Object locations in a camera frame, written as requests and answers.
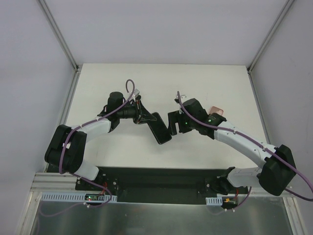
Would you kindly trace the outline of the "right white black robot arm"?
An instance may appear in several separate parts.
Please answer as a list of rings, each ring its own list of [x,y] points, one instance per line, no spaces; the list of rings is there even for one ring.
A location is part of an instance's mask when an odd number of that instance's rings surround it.
[[[220,141],[248,157],[256,164],[253,168],[229,167],[209,183],[212,191],[227,195],[239,187],[261,187],[279,196],[295,176],[295,162],[290,148],[276,147],[258,141],[238,130],[218,113],[208,114],[195,98],[186,99],[177,111],[168,113],[171,135],[192,130],[213,140]]]

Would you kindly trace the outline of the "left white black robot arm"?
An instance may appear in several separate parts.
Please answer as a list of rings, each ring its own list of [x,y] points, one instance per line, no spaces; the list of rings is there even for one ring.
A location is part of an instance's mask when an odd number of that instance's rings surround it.
[[[125,98],[112,92],[102,111],[91,121],[76,127],[59,125],[45,153],[45,162],[57,167],[60,174],[70,173],[86,180],[92,190],[104,190],[108,180],[104,171],[84,160],[86,144],[100,135],[112,132],[121,119],[132,119],[134,124],[153,125],[159,121],[157,112],[150,113],[142,104],[141,96],[131,93]]]

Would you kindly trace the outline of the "black phone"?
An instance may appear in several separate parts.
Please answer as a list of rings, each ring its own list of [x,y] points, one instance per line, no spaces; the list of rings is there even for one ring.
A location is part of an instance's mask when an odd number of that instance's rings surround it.
[[[165,123],[158,112],[152,113],[155,120],[147,121],[147,124],[152,131],[158,144],[164,144],[172,139],[170,132],[168,131]]]

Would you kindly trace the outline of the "pink phone case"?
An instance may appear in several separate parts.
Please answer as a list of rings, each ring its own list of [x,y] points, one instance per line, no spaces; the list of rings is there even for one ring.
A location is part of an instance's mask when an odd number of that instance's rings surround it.
[[[216,107],[216,106],[212,106],[212,107],[210,108],[210,110],[209,110],[209,114],[213,114],[213,113],[216,113],[216,114],[222,116],[223,113],[224,113],[224,111],[223,111],[223,109],[221,109],[221,108],[218,108],[218,107]]]

